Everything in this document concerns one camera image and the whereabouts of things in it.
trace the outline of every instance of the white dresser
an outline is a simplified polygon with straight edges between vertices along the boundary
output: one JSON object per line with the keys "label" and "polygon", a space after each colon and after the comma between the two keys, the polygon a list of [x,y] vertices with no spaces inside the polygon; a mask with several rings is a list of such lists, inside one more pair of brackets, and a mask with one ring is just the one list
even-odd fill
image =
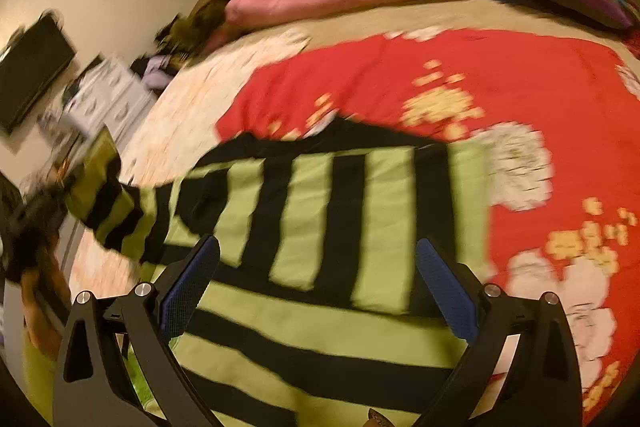
{"label": "white dresser", "polygon": [[65,108],[65,118],[89,139],[106,125],[116,144],[124,145],[155,101],[140,78],[113,56],[86,74]]}

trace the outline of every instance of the yellow flower pattern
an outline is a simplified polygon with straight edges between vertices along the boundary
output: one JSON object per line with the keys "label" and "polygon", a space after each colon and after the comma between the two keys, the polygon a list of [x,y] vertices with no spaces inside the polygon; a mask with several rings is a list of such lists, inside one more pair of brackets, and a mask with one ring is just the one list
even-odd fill
{"label": "yellow flower pattern", "polygon": [[273,121],[269,124],[269,126],[267,127],[267,129],[269,130],[269,134],[275,134],[276,131],[282,126],[282,122],[279,121]]}
{"label": "yellow flower pattern", "polygon": [[[585,198],[582,208],[591,216],[601,216],[604,211],[598,198]],[[617,209],[618,217],[634,226],[636,216],[626,208]],[[584,221],[581,229],[550,232],[546,244],[546,253],[556,260],[572,259],[584,255],[600,266],[607,275],[612,276],[620,269],[618,252],[605,245],[605,241],[615,241],[620,247],[629,244],[628,228],[625,223],[606,223],[601,225],[594,221]]]}
{"label": "yellow flower pattern", "polygon": [[[442,81],[444,74],[435,71],[442,66],[437,58],[432,58],[424,63],[424,68],[429,70],[425,76],[419,76],[413,80],[414,86],[425,86],[432,82]],[[438,123],[443,120],[453,119],[447,123],[444,129],[444,137],[447,140],[459,140],[467,136],[468,129],[462,123],[466,118],[482,118],[484,110],[481,107],[472,107],[473,96],[460,88],[450,89],[446,84],[455,84],[465,79],[463,73],[450,74],[443,85],[433,87],[404,102],[404,113],[400,121],[405,126],[415,126],[422,122]]]}
{"label": "yellow flower pattern", "polygon": [[322,105],[324,105],[324,103],[329,100],[329,98],[331,98],[331,94],[328,92],[324,93],[324,95],[322,96],[319,96],[316,100],[316,107],[321,107]]}
{"label": "yellow flower pattern", "polygon": [[611,387],[616,378],[620,375],[620,362],[613,362],[607,365],[607,368],[604,371],[604,376],[600,379],[600,381],[594,385],[588,392],[587,397],[582,401],[582,408],[585,412],[593,409],[600,399],[602,398],[602,394],[607,387]]}
{"label": "yellow flower pattern", "polygon": [[306,119],[306,127],[308,129],[311,129],[313,126],[315,126],[315,124],[318,123],[320,119],[331,110],[332,107],[334,107],[334,104],[331,102],[331,100],[325,100],[322,107]]}
{"label": "yellow flower pattern", "polygon": [[300,131],[298,131],[297,129],[289,131],[285,136],[282,137],[284,141],[297,140],[298,138],[300,138]]}

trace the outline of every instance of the red blanket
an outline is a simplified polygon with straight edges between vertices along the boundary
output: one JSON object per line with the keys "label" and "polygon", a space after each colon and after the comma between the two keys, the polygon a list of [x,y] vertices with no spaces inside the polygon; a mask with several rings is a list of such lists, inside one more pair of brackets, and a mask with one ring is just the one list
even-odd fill
{"label": "red blanket", "polygon": [[437,33],[374,36],[262,68],[217,129],[223,140],[246,130],[295,139],[337,109],[493,145],[494,280],[512,295],[561,296],[588,422],[640,347],[640,84],[592,42]]}

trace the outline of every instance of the television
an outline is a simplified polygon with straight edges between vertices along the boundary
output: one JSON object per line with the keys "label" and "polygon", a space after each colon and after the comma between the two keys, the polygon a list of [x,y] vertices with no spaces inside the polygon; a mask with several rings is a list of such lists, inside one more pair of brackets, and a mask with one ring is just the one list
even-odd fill
{"label": "television", "polygon": [[0,55],[0,128],[11,134],[75,55],[50,14]]}

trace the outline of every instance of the striped sleeve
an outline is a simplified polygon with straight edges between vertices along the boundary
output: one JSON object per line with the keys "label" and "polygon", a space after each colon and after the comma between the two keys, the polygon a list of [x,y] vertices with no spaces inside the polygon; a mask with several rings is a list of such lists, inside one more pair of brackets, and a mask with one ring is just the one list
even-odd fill
{"label": "striped sleeve", "polygon": [[123,184],[118,179],[121,167],[118,150],[104,129],[72,172],[65,204],[69,213],[94,231],[103,247],[140,261],[145,251],[161,250],[164,243],[169,224],[166,193],[171,184]]}

